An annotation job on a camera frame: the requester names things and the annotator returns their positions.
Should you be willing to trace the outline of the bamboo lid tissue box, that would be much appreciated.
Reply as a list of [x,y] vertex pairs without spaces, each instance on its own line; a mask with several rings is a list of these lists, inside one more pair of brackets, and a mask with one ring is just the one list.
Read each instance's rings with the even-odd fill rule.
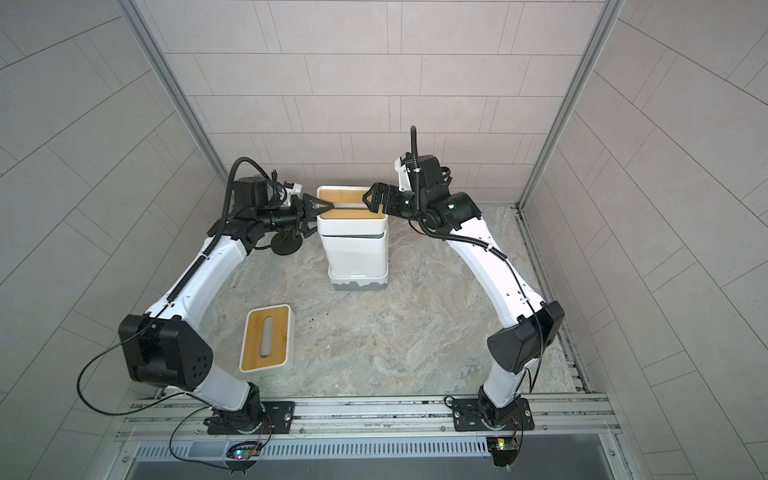
[[343,256],[329,259],[329,275],[335,278],[383,277],[388,261],[383,257]]
[[289,371],[294,340],[295,316],[288,304],[251,310],[246,316],[239,370],[256,375]]
[[387,229],[388,216],[371,212],[363,202],[369,187],[320,186],[316,197],[334,205],[317,219],[318,232],[326,237],[377,237]]

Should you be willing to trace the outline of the grey lid tissue box front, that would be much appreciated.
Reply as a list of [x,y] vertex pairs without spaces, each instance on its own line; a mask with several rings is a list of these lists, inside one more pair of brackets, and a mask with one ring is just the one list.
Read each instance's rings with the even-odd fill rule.
[[322,235],[321,242],[331,262],[385,261],[388,238],[382,233],[373,236]]

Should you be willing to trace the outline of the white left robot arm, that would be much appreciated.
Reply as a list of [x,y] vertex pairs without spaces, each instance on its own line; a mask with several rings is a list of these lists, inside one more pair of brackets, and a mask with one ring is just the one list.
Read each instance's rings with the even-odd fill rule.
[[224,371],[200,336],[203,315],[224,281],[271,232],[296,251],[315,232],[317,217],[333,204],[308,194],[269,209],[263,200],[227,202],[203,249],[173,288],[142,315],[128,315],[118,334],[132,380],[176,387],[208,404],[211,434],[251,434],[270,420],[259,389]]

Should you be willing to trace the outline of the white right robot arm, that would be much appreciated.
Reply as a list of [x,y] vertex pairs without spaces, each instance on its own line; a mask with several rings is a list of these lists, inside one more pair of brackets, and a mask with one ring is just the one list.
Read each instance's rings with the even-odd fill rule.
[[491,429],[517,422],[521,386],[525,379],[535,386],[543,354],[565,317],[563,308],[546,302],[522,279],[469,195],[444,193],[429,200],[425,192],[376,183],[363,194],[363,203],[372,212],[416,221],[425,235],[447,242],[469,266],[502,325],[487,339],[493,364],[478,392],[480,416]]

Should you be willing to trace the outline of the microphone on black stand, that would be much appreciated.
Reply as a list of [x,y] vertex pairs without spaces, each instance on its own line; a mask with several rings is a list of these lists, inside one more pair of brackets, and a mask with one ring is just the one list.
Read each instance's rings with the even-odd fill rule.
[[294,231],[280,231],[271,241],[270,248],[273,253],[280,256],[288,256],[297,252],[303,244],[303,237]]

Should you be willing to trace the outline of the left green circuit board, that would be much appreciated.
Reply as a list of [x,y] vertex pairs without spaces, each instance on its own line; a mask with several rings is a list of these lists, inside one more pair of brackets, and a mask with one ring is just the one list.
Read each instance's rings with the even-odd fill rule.
[[225,463],[231,473],[243,475],[258,462],[261,444],[256,441],[240,442],[232,445],[225,453]]

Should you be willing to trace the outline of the green circuit board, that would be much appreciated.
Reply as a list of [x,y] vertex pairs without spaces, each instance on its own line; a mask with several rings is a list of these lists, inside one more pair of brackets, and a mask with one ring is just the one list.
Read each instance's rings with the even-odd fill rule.
[[225,463],[231,473],[243,475],[258,462],[261,444],[256,441],[240,442],[232,445],[225,453]]
[[520,452],[521,442],[514,436],[487,437],[487,451],[496,468],[511,468]]

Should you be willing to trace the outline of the white ventilation grille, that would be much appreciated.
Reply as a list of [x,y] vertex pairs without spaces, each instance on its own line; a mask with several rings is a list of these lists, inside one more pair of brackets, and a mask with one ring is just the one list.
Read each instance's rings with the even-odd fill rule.
[[[137,459],[173,461],[177,457],[214,463],[225,461],[233,444],[219,441],[145,442],[138,446]],[[458,437],[274,439],[260,452],[264,460],[368,459],[368,458],[462,458],[488,457],[486,439]]]

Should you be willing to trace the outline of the right green circuit board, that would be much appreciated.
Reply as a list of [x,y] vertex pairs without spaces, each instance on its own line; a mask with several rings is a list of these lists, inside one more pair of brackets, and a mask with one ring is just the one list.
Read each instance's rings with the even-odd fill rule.
[[487,451],[496,468],[511,468],[520,452],[521,442],[514,436],[487,437]]

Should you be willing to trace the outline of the aluminium corner post left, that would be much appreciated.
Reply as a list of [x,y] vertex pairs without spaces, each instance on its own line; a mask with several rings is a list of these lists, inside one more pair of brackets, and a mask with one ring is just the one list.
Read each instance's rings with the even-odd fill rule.
[[164,117],[148,141],[172,174],[155,195],[151,211],[163,212],[181,226],[197,214],[216,220],[226,185],[219,158],[136,5],[131,1],[115,5],[152,69],[141,83]]

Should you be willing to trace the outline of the aluminium corner post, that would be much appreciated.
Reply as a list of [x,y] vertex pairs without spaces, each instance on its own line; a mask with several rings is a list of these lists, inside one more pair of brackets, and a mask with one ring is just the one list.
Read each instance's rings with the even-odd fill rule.
[[587,42],[583,55],[577,65],[576,71],[570,81],[566,94],[557,115],[553,121],[549,133],[547,134],[542,149],[537,157],[537,161],[531,171],[531,175],[523,189],[521,198],[516,204],[518,211],[524,211],[531,202],[535,189],[540,182],[544,170],[552,157],[557,142],[561,137],[569,117],[571,116],[577,101],[587,83],[590,73],[599,58],[603,45],[610,35],[624,1],[609,0],[598,16],[597,22],[591,36]]
[[172,174],[155,195],[151,211],[163,212],[181,226],[197,214],[216,220],[226,185],[219,158],[136,5],[131,1],[115,5],[152,69],[141,83],[164,117],[148,141]]

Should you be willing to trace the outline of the aluminium corner post right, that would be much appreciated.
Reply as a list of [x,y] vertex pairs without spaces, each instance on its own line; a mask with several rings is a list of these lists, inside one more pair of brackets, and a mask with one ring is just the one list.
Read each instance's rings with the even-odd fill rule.
[[561,137],[569,117],[571,116],[577,101],[587,83],[590,73],[599,58],[603,45],[610,35],[624,1],[609,0],[598,16],[597,22],[591,36],[587,42],[583,55],[577,65],[576,71],[570,81],[566,94],[557,115],[553,121],[549,133],[547,134],[542,149],[537,157],[537,161],[531,171],[531,175],[523,189],[521,198],[516,204],[518,211],[524,211],[531,202],[535,189],[540,182],[544,170],[552,157],[557,142]]

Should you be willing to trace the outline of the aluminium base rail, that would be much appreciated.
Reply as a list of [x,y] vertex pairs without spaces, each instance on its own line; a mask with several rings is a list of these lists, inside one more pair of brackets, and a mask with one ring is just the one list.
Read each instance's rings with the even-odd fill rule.
[[604,394],[526,394],[503,427],[481,419],[471,395],[272,399],[256,435],[274,440],[454,437],[461,434],[614,434],[619,421]]

